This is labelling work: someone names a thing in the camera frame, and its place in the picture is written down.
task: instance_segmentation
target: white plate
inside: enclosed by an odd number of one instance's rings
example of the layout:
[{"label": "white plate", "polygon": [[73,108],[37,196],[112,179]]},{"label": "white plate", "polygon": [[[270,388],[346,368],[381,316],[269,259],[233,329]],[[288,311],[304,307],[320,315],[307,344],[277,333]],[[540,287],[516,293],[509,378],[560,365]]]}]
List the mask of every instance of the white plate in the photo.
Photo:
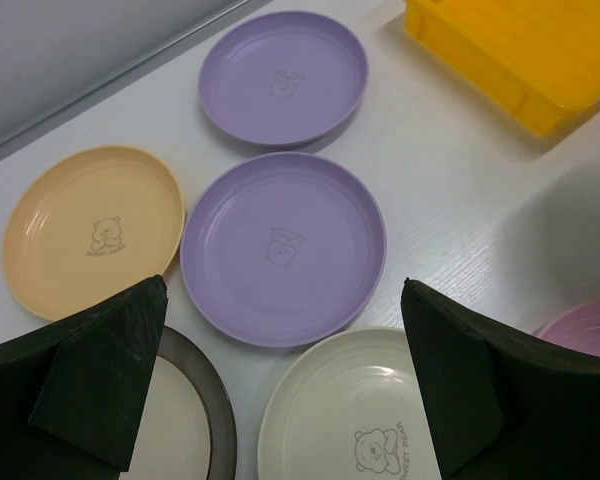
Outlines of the white plate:
[{"label": "white plate", "polygon": [[354,330],[308,350],[273,393],[259,480],[438,480],[404,331]]},{"label": "white plate", "polygon": [[124,480],[234,480],[236,424],[222,380],[193,343],[164,327]]}]

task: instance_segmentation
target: bear logo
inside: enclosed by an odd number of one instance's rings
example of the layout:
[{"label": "bear logo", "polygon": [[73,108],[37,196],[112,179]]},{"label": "bear logo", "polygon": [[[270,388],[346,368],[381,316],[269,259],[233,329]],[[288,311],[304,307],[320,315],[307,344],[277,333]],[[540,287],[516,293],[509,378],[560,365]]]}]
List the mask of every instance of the bear logo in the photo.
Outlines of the bear logo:
[{"label": "bear logo", "polygon": [[274,232],[271,235],[271,241],[267,247],[267,256],[264,260],[279,267],[289,268],[291,260],[298,253],[300,245],[302,245],[302,240],[297,236]]},{"label": "bear logo", "polygon": [[273,82],[269,89],[269,96],[276,100],[291,100],[298,86],[307,79],[298,72],[276,70],[273,72]]},{"label": "bear logo", "polygon": [[122,228],[120,217],[109,217],[93,224],[93,243],[91,250],[99,252],[107,248],[119,247],[122,244]]},{"label": "bear logo", "polygon": [[356,432],[356,468],[359,472],[400,474],[398,432],[393,429]]}]

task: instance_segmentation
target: white tabletop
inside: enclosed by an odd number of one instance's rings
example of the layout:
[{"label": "white tabletop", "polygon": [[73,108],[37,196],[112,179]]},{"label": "white tabletop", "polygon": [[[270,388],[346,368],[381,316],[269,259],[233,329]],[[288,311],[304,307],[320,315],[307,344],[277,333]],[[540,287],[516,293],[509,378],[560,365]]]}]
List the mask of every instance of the white tabletop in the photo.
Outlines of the white tabletop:
[{"label": "white tabletop", "polygon": [[[543,147],[407,37],[401,1],[275,0],[255,15],[288,9],[340,20],[360,36],[371,63],[353,121],[305,148],[357,174],[386,221],[384,276],[350,328],[402,327],[407,276],[525,331],[600,295],[600,113],[557,146]],[[180,178],[189,208],[212,180],[260,153],[219,135],[198,105],[198,71],[218,38],[2,160],[0,254],[20,195],[76,151],[124,144],[155,153]],[[196,311],[177,267],[167,281],[167,324],[193,340],[224,380],[238,426],[237,478],[253,480],[266,402],[302,350],[227,338]],[[0,268],[0,342],[44,324],[11,297]]]}]

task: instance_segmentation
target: yellow plastic crate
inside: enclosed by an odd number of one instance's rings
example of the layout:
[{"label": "yellow plastic crate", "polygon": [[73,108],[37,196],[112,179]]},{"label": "yellow plastic crate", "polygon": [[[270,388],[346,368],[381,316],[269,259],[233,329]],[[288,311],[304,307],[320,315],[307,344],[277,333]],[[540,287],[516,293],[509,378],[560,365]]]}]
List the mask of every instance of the yellow plastic crate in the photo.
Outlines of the yellow plastic crate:
[{"label": "yellow plastic crate", "polygon": [[407,3],[407,31],[535,134],[600,102],[600,0]]}]

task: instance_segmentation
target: purple plate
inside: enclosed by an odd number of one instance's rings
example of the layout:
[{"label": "purple plate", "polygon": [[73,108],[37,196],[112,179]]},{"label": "purple plate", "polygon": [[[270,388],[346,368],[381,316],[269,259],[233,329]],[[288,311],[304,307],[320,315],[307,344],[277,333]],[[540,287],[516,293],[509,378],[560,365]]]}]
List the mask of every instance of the purple plate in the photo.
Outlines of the purple plate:
[{"label": "purple plate", "polygon": [[282,12],[222,38],[202,65],[198,89],[209,118],[229,135],[291,146],[344,122],[368,76],[364,48],[345,26],[314,13]]},{"label": "purple plate", "polygon": [[538,336],[561,347],[600,357],[600,301],[568,311]]},{"label": "purple plate", "polygon": [[198,310],[246,343],[291,347],[346,326],[384,266],[382,215],[365,186],[306,153],[263,155],[220,177],[180,246]]}]

